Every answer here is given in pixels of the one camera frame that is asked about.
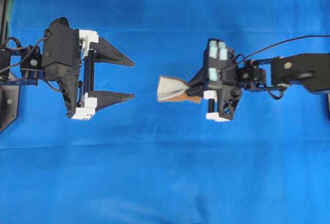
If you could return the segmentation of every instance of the black cable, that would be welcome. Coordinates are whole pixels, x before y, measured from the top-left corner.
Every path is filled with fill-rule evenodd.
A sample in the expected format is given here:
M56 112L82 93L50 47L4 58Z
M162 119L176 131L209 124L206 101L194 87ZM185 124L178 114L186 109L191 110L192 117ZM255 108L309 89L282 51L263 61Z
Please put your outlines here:
M2 42L1 47L6 47L7 43L8 43L10 40L12 40L13 42L15 42L15 44L16 44L17 47L22 47L21 42L20 42L17 38L15 38L15 37L8 37L8 38L6 38L6 39Z
M25 50L28 49L30 46L24 46L24 47L7 47L7 46L0 46L0 49L5 49L5 50Z
M51 88L51 90L57 92L57 93L61 93L62 92L62 89L57 89L55 87L53 87L47 80L45 79L41 79L44 83L46 83L48 85L48 87Z
M0 73L1 72L3 72L3 71L6 71L6 70L8 70L8 69L10 69L10 68L13 68L13 67L15 67L15 66L18 66L18 65L20 65L21 63L23 63L31 54L32 54L32 52L37 48L37 46L40 44L40 42L41 41L44 41L44 40L46 40L46 39L48 39L49 37L42 37L41 39L39 39L36 43L35 43L35 45L32 47L32 49L24 56L24 58L20 61L20 62L18 62L18 63L14 63L14 64L12 64L12 65L10 65L10 66L8 66L8 67L5 67L5 68L3 68L2 70L0 70Z
M254 53L251 53L251 54L247 55L245 58L243 58L242 60L240 60L237 63L233 64L232 66L220 70L220 72L230 70L231 68L233 68L233 67L239 65L241 62L245 61L247 58L250 58L250 57L252 57L252 56L254 56L254 55L256 55L256 54L258 54L258 53L260 53L262 51L268 50L270 48L273 48L275 46L278 46L278 45L281 45L281 44L284 44L284 43L287 43L287 42L291 42L291 41L295 41L295 40L300 40L300 39L305 39L305 38L330 38L330 35L305 35L305 36L300 36L300 37L296 37L296 38L292 38L292 39L280 41L278 43L272 44L270 46L267 46L267 47L265 47L263 49L260 49L258 51L255 51Z
M284 89L280 89L279 90L279 96L276 96L272 93L272 91L269 89L269 87L266 85L266 82L265 81L262 81L262 84L263 86L265 87L265 89L267 90L267 92L269 93L269 95L273 98L273 99L276 99L276 100L279 100L279 99L282 99L282 97L284 96L284 92L285 90Z
M239 58L239 57L243 57L243 59L241 61L239 61L238 63L236 62L236 60ZM245 56L243 54L237 54L236 57L234 58L235 60L235 64L240 64L241 62L245 61Z

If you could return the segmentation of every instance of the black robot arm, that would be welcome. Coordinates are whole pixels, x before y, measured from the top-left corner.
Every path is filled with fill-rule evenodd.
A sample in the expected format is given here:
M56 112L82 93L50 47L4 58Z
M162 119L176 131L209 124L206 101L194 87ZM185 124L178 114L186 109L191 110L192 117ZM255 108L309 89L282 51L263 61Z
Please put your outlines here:
M7 47L10 40L16 48ZM43 53L39 47L42 41ZM10 65L12 56L20 56L21 60ZM83 82L79 80L82 62ZM134 94L94 90L94 65L102 62L135 65L96 31L72 29L66 18L54 20L34 46L22 47L13 37L4 40L0 46L0 121L8 99L4 87L38 85L38 80L63 95L67 117L73 119L90 119L102 108L134 98ZM21 78L11 77L9 69L18 65ZM58 89L50 85L52 81L57 82Z
M235 56L234 50L221 40L208 41L203 66L188 82L186 90L188 96L208 99L207 119L232 120L242 90L267 91L274 99L281 99L287 87L293 84L301 84L311 93L330 91L329 54L299 54L264 60L247 60L243 56L243 60L237 62L240 56ZM271 66L271 85L266 83L266 70L259 67L264 64Z

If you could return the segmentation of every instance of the bolt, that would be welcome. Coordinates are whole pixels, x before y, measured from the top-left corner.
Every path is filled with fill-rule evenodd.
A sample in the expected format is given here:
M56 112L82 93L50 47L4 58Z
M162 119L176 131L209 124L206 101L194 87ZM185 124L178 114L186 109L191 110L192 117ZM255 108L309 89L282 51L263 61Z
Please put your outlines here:
M31 64L32 66L37 66L38 62L37 62L36 59L32 59L32 60L30 61L30 64Z
M242 77L243 77L243 79L247 79L247 77L249 77L249 74L245 72L245 73L242 75Z
M292 67L292 63L291 62L287 62L287 63L284 64L284 68L286 70L289 69L289 68L291 68L291 67Z

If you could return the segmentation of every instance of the blue background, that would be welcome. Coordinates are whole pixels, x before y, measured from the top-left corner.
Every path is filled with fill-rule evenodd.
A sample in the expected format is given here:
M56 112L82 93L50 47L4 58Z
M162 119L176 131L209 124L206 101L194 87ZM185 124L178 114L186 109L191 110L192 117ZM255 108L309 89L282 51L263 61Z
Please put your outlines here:
M23 87L0 136L0 223L329 223L325 96L245 92L220 124L205 101L156 101L159 76L189 80L209 38L248 54L329 34L329 11L330 0L15 0L10 34L23 45L61 16L97 30L136 67L98 64L95 89L137 97L81 122L43 82ZM255 59L329 46L306 39Z

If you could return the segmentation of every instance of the mounting plate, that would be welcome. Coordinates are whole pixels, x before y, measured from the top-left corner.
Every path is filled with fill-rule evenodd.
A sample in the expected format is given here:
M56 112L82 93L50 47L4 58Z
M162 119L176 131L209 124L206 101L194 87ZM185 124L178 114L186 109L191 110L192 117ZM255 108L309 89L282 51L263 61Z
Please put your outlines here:
M9 72L9 79L15 79ZM6 129L18 115L20 86L0 86L3 90L3 101L0 110L0 133Z

